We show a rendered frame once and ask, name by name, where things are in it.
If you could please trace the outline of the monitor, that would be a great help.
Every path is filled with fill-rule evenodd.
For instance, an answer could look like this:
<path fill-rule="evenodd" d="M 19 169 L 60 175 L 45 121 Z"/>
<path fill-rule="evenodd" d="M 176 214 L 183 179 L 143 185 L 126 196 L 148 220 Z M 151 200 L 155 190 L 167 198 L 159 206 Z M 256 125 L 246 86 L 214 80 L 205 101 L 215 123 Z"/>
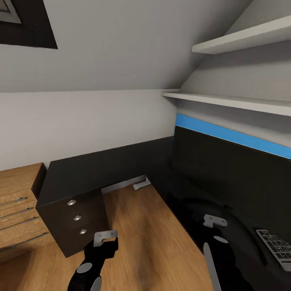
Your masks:
<path fill-rule="evenodd" d="M 171 171 L 225 203 L 226 212 L 249 234 L 265 267 L 267 258 L 255 236 L 228 209 L 234 209 L 291 245 L 291 159 L 175 126 Z"/>

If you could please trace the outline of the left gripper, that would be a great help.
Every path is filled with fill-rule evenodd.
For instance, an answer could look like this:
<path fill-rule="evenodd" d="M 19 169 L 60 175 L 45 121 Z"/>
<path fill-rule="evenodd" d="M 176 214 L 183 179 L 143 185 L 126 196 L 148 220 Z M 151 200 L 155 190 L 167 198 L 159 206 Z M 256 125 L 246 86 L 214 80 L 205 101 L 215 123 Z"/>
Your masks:
<path fill-rule="evenodd" d="M 100 247 L 94 247 L 94 240 L 92 240 L 85 247 L 85 258 L 88 258 L 90 255 L 97 253 L 103 258 L 103 263 L 105 259 L 113 258 L 114 252 L 118 250 L 118 237 L 115 241 L 104 242 Z"/>

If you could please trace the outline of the keyboard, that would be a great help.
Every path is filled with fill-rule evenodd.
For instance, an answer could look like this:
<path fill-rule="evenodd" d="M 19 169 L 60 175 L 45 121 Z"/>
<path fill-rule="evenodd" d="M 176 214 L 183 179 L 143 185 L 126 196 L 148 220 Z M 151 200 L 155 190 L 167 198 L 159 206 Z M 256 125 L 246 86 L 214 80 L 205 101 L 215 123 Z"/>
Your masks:
<path fill-rule="evenodd" d="M 291 245 L 266 229 L 256 232 L 277 259 L 282 270 L 291 271 Z"/>

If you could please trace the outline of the mouse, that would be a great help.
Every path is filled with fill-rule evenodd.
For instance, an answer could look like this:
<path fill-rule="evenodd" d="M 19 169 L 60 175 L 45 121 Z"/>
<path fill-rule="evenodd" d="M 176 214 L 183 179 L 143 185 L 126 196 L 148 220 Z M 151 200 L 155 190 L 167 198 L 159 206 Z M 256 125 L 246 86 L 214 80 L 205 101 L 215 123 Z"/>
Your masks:
<path fill-rule="evenodd" d="M 192 212 L 191 216 L 197 221 L 199 222 L 200 219 L 203 217 L 203 211 L 200 209 L 196 209 Z"/>

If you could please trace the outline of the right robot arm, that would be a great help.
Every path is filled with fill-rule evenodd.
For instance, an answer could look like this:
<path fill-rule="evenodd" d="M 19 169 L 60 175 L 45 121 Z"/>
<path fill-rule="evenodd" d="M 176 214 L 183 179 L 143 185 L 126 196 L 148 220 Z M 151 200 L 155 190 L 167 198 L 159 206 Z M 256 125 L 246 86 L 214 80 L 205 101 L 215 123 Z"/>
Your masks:
<path fill-rule="evenodd" d="M 204 219 L 204 224 L 190 220 L 188 229 L 192 230 L 193 236 L 203 240 L 204 256 L 214 291 L 255 291 L 240 269 L 235 267 L 236 257 L 230 243 L 222 237 L 221 230 L 213 226 L 226 227 L 228 222 L 213 215 L 205 215 Z"/>

